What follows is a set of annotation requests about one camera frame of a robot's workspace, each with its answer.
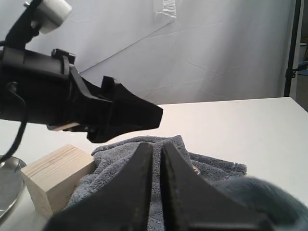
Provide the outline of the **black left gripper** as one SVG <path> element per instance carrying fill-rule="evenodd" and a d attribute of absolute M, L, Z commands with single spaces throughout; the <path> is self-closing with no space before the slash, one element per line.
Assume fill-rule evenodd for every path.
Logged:
<path fill-rule="evenodd" d="M 5 47 L 0 52 L 0 117 L 51 129 L 97 132 L 107 127 L 117 80 L 103 76 L 101 89 L 84 79 L 73 56 L 47 56 Z"/>

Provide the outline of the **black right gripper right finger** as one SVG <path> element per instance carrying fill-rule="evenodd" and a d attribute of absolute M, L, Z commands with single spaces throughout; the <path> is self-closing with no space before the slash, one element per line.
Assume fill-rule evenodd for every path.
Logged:
<path fill-rule="evenodd" d="M 172 143 L 161 151 L 161 199 L 166 231 L 271 231 L 262 213 L 229 199 L 197 175 Z"/>

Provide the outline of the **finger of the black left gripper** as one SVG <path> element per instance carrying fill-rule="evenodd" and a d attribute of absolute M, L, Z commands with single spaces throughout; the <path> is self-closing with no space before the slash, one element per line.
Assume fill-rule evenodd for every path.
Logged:
<path fill-rule="evenodd" d="M 117 82 L 117 99 L 99 104 L 91 113 L 93 125 L 89 126 L 87 139 L 104 143 L 119 135 L 133 131 L 151 130 L 160 126 L 163 109 L 131 93 Z"/>

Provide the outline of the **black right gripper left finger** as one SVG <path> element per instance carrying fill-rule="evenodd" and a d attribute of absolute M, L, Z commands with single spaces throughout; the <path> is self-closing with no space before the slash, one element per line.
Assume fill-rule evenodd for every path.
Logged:
<path fill-rule="evenodd" d="M 145 231 L 153 148 L 141 143 L 122 170 L 93 195 L 52 216 L 46 231 Z"/>

